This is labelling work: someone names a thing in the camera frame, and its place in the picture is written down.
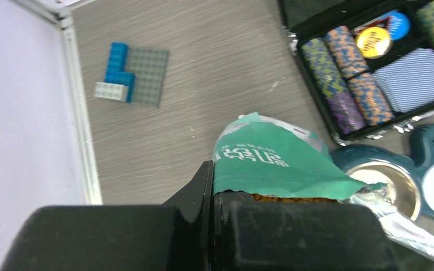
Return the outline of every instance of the stainless steel bowl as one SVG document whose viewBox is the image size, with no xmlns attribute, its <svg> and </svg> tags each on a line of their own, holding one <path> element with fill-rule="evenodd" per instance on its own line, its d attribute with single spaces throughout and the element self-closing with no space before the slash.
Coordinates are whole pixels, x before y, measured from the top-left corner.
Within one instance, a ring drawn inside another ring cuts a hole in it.
<svg viewBox="0 0 434 271">
<path fill-rule="evenodd" d="M 383 188 L 384 193 L 397 209 L 413 221 L 420 215 L 420 192 L 405 169 L 388 162 L 373 161 L 351 168 L 346 174 L 366 183 L 388 183 Z"/>
</svg>

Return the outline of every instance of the blue lego brick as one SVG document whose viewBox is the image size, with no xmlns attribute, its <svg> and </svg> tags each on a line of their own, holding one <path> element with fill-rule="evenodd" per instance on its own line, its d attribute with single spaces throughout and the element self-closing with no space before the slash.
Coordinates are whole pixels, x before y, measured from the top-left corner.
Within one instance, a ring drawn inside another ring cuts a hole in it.
<svg viewBox="0 0 434 271">
<path fill-rule="evenodd" d="M 129 46 L 123 42 L 113 42 L 109 52 L 108 71 L 123 72 Z"/>
<path fill-rule="evenodd" d="M 106 78 L 104 79 L 104 82 L 106 83 L 124 85 L 129 88 L 127 92 L 127 99 L 125 100 L 127 103 L 131 103 L 132 101 L 132 92 L 134 90 L 135 81 L 136 76 L 133 73 L 115 71 L 107 71 Z"/>
</svg>

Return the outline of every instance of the white lego brick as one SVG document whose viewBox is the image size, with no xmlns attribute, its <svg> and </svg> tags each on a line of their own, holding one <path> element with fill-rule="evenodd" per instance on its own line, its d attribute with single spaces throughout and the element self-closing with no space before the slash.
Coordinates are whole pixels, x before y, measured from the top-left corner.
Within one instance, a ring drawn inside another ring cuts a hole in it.
<svg viewBox="0 0 434 271">
<path fill-rule="evenodd" d="M 125 102 L 129 88 L 124 85 L 96 82 L 94 96 L 110 100 Z"/>
</svg>

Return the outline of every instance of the gray wood surface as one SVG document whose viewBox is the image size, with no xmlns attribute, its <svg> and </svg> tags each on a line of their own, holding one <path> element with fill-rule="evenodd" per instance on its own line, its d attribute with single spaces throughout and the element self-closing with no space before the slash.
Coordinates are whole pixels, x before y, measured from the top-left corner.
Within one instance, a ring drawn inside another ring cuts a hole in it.
<svg viewBox="0 0 434 271">
<path fill-rule="evenodd" d="M 290 57 L 275 2 L 97 0 L 73 12 L 105 204 L 165 201 L 243 113 L 315 129 L 337 147 Z M 93 97 L 112 41 L 170 50 L 159 109 Z M 408 153 L 407 138 L 393 131 L 363 143 Z M 434 232 L 434 222 L 421 224 Z"/>
</svg>

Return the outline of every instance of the silver wrapper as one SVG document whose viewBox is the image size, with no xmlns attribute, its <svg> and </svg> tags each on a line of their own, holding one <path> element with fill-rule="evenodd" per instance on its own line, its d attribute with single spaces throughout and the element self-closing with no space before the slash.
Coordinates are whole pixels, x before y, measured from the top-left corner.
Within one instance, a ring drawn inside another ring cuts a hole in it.
<svg viewBox="0 0 434 271">
<path fill-rule="evenodd" d="M 361 190 L 346 201 L 368 207 L 390 240 L 434 261 L 434 236 L 400 214 L 378 191 Z"/>
</svg>

